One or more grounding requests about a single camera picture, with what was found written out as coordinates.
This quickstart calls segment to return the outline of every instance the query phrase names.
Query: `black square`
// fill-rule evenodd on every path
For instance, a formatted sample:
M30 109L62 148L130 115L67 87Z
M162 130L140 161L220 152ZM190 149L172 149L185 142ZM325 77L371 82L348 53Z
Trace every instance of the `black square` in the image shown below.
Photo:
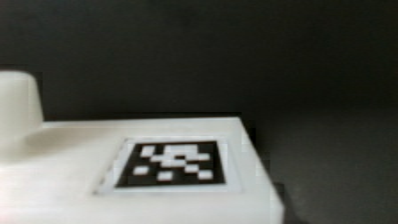
M135 144L115 188L201 184L225 184L217 142Z

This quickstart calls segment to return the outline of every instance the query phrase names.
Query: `white cylinder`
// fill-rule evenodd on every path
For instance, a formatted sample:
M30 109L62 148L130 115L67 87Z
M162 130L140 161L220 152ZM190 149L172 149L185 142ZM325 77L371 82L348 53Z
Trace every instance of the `white cylinder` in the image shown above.
M25 72L0 71L0 143L19 140L41 124L35 79Z

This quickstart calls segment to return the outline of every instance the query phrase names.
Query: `black wall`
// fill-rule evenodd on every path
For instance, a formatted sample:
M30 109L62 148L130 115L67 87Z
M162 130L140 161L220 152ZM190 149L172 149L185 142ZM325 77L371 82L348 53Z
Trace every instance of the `black wall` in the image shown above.
M396 1L0 2L46 120L396 107Z

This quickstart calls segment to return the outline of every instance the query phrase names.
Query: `dark gray surface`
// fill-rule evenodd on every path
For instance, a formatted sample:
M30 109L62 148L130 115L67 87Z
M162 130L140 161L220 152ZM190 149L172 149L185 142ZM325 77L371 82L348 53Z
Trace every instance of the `dark gray surface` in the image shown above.
M396 6L3 0L0 68L34 72L46 120L236 112L288 220L392 224L394 113L352 111L398 108Z
M398 223L398 111L311 112L261 127L286 220Z

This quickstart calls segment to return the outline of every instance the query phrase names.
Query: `white block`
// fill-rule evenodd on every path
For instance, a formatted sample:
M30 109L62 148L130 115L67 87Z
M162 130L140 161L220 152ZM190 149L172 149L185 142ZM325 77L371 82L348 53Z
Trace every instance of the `white block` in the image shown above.
M199 166L197 166L197 164L188 164L188 165L185 166L185 173L197 173L197 171L199 171Z
M41 124L35 84L25 78L0 72L2 223L281 224L282 203L252 144L241 142L240 119ZM9 142L14 136L19 141ZM217 141L225 184L115 189L131 146L149 141ZM156 178L170 183L172 175Z
M201 170L197 173L199 180L211 180L213 179L213 172L211 170Z
M209 160L209 154L201 153L201 154L197 155L197 160L199 160L199 161L208 161L208 160Z
M170 181L172 180L172 172L162 171L158 172L158 181Z
M142 152L140 152L142 158L149 158L153 156L154 148L156 148L154 145L147 145L142 147Z
M149 167L147 166L137 166L133 169L133 175L146 175L149 172Z

